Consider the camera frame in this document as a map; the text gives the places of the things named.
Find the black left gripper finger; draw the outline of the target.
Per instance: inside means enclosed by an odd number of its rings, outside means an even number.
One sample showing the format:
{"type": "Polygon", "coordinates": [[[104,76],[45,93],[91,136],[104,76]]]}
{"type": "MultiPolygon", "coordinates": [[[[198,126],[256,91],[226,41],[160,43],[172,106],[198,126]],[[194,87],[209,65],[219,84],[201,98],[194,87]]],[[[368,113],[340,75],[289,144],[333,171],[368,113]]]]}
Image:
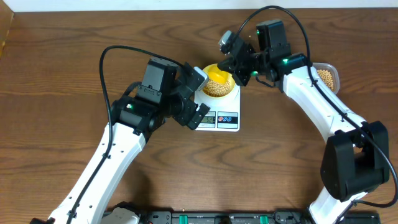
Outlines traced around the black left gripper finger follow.
{"type": "Polygon", "coordinates": [[[191,130],[195,130],[209,111],[210,107],[207,106],[206,104],[202,103],[201,105],[199,105],[193,111],[190,119],[188,120],[187,127],[190,128],[191,130]]]}
{"type": "Polygon", "coordinates": [[[182,76],[180,77],[180,81],[182,84],[183,90],[197,90],[198,83],[198,74],[194,71],[194,67],[189,63],[185,62],[182,68],[182,76]]]}

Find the yellow plastic measuring scoop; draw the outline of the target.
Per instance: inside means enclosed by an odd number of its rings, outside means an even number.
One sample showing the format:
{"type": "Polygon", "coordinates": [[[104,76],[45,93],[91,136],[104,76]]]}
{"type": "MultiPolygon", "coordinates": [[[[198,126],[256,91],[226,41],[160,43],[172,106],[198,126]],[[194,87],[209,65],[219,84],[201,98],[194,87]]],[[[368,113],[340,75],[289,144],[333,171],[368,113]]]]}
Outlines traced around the yellow plastic measuring scoop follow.
{"type": "Polygon", "coordinates": [[[228,81],[229,73],[220,71],[220,72],[208,72],[208,77],[210,80],[217,82],[219,84],[225,84],[228,81]]]}

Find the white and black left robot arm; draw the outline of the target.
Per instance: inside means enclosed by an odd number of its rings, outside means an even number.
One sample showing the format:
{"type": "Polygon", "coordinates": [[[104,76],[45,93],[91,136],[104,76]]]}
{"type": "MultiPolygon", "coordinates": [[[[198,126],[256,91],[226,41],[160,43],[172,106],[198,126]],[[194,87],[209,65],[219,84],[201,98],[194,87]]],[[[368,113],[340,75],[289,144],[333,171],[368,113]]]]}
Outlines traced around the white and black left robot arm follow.
{"type": "Polygon", "coordinates": [[[100,144],[64,201],[46,223],[100,223],[116,187],[152,133],[173,117],[194,130],[209,112],[191,97],[209,81],[198,67],[152,57],[141,82],[128,86],[111,108],[100,144]]]}

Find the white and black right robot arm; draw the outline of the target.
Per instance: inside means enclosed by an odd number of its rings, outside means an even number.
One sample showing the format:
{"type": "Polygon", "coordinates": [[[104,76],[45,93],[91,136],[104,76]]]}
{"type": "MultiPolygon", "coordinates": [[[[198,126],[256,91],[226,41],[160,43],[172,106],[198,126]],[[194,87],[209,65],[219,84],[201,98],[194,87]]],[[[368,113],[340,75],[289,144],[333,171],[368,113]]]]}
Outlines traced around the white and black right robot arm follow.
{"type": "Polygon", "coordinates": [[[319,130],[326,147],[320,168],[323,189],[303,223],[379,223],[375,213],[351,213],[363,197],[394,175],[388,132],[351,111],[320,78],[304,54],[293,54],[280,20],[258,23],[259,51],[227,31],[219,45],[227,59],[218,64],[245,86],[251,77],[266,77],[294,100],[319,130]]]}

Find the pale yellow bowl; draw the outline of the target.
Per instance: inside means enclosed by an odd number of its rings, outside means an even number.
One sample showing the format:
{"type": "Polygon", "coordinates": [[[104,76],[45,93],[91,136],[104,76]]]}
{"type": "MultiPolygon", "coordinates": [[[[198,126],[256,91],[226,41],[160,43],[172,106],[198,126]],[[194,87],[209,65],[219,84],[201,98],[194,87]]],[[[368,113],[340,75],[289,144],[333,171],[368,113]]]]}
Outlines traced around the pale yellow bowl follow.
{"type": "Polygon", "coordinates": [[[209,81],[202,90],[208,96],[223,97],[233,90],[235,81],[232,75],[220,70],[216,63],[205,67],[203,71],[208,75],[209,81]]]}

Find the white digital kitchen scale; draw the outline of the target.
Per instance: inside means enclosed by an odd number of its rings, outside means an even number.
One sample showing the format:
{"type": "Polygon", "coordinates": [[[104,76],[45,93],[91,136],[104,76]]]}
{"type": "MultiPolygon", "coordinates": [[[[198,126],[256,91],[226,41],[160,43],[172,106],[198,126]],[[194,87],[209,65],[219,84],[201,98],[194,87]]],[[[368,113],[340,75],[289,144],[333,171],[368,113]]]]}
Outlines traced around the white digital kitchen scale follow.
{"type": "Polygon", "coordinates": [[[231,75],[228,77],[231,91],[221,97],[207,95],[203,90],[195,92],[195,103],[210,107],[203,116],[197,131],[237,132],[241,122],[241,87],[235,84],[231,75]]]}

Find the soybeans in yellow bowl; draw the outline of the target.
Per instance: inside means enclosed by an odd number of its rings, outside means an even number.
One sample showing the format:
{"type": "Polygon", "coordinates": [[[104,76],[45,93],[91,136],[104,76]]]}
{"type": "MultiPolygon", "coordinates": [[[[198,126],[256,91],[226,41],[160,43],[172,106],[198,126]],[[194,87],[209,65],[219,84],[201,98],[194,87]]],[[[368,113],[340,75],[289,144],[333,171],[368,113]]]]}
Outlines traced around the soybeans in yellow bowl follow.
{"type": "Polygon", "coordinates": [[[209,80],[203,88],[203,92],[212,97],[222,97],[227,95],[232,89],[233,86],[229,80],[225,84],[219,84],[213,80],[209,80]]]}

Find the soybeans in container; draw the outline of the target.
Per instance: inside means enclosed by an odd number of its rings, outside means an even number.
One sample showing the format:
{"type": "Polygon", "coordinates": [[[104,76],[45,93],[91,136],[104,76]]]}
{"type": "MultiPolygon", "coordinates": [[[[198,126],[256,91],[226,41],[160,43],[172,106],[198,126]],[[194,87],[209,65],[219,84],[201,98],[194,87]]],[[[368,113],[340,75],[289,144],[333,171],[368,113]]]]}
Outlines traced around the soybeans in container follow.
{"type": "Polygon", "coordinates": [[[317,70],[318,75],[320,76],[320,78],[322,79],[322,81],[324,82],[324,84],[331,90],[334,90],[334,81],[333,81],[333,76],[331,74],[331,72],[329,72],[328,70],[317,70]]]}

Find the clear plastic container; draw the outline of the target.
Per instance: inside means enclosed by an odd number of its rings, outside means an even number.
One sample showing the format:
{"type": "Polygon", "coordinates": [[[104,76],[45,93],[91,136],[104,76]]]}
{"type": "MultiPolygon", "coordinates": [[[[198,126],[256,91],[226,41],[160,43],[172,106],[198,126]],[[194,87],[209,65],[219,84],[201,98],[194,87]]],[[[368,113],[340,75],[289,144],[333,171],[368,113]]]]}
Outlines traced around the clear plastic container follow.
{"type": "Polygon", "coordinates": [[[313,66],[325,85],[337,94],[340,90],[340,78],[336,68],[328,63],[313,63],[313,66]]]}

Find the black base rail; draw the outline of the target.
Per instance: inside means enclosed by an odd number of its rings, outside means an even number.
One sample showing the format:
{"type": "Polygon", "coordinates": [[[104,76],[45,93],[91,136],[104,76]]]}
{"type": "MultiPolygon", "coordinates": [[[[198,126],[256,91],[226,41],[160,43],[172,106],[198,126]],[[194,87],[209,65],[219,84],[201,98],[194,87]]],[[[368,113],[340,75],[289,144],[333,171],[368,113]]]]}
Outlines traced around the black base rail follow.
{"type": "Polygon", "coordinates": [[[276,211],[273,213],[172,213],[142,212],[136,214],[125,208],[107,212],[101,224],[294,224],[312,223],[301,212],[276,211]]]}

